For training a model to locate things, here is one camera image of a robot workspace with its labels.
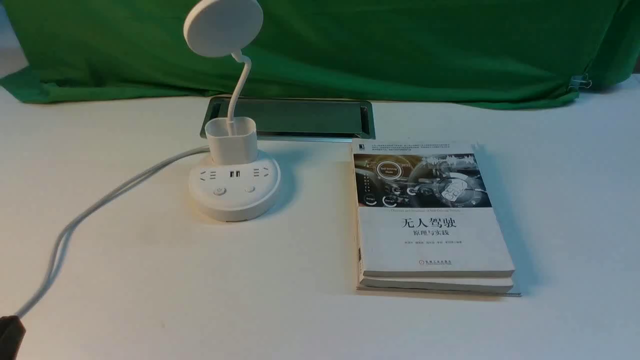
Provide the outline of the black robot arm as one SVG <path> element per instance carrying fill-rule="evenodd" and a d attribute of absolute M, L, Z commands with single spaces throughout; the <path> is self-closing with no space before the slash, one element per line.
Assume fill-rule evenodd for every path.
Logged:
<path fill-rule="evenodd" d="M 19 316 L 2 316 L 0 318 L 0 359 L 15 360 L 26 329 Z"/>

